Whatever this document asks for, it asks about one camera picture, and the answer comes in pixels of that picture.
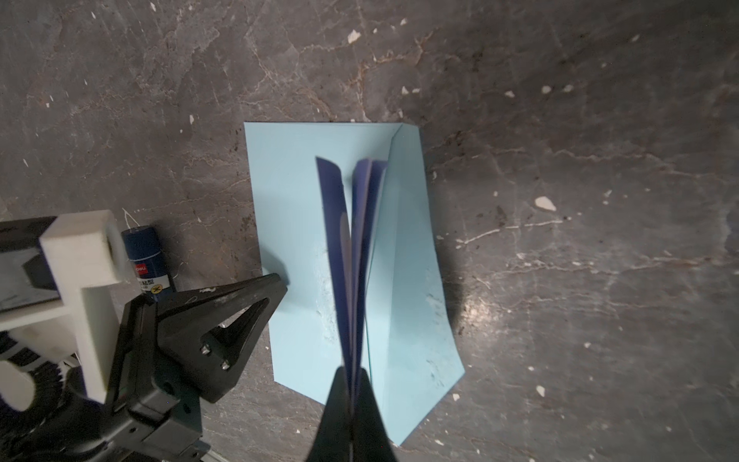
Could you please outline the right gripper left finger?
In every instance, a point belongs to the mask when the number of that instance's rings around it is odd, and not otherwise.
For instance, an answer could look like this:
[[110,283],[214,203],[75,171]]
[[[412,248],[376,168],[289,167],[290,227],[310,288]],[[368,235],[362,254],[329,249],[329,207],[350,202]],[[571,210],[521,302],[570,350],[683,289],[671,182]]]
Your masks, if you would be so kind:
[[351,454],[351,414],[344,367],[337,369],[323,410],[323,417],[307,462],[347,462]]

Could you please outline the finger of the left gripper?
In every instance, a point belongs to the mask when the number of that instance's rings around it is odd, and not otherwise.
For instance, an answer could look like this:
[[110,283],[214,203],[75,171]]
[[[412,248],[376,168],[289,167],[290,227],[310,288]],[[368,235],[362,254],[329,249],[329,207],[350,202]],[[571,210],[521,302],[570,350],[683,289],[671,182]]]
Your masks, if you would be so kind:
[[207,402],[239,382],[287,285],[276,273],[176,293],[156,308],[157,345]]

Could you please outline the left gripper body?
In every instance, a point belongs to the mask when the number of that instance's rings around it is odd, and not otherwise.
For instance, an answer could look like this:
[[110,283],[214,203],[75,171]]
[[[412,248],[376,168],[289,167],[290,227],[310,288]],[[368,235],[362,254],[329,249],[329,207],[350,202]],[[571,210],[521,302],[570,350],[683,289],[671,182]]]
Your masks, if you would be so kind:
[[199,394],[156,345],[157,305],[137,296],[125,306],[107,396],[93,400],[81,367],[62,368],[8,332],[1,357],[36,387],[24,411],[1,404],[4,461],[199,461]]

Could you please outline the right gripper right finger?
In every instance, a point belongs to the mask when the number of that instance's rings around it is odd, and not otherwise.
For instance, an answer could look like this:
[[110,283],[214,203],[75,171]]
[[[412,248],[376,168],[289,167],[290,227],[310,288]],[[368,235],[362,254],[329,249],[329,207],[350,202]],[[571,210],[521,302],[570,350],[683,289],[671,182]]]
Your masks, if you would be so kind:
[[361,369],[357,378],[357,393],[354,396],[351,417],[350,460],[397,462],[373,394],[369,374]]

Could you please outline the glue stick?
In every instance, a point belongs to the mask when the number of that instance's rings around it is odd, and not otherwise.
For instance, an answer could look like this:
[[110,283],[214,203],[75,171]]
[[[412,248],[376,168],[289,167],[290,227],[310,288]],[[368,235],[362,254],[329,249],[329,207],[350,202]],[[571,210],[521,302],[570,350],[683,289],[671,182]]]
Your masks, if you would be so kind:
[[175,293],[156,229],[151,225],[133,227],[122,231],[121,238],[144,295],[157,302]]

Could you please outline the white letter paper blue border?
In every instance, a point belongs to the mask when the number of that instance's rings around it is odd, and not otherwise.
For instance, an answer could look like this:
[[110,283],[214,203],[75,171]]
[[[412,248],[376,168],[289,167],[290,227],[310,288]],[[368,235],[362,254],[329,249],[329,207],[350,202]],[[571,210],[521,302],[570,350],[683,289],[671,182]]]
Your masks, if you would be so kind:
[[316,164],[346,386],[355,402],[360,390],[369,266],[387,163],[363,159],[356,164],[350,204],[339,166],[323,158]]

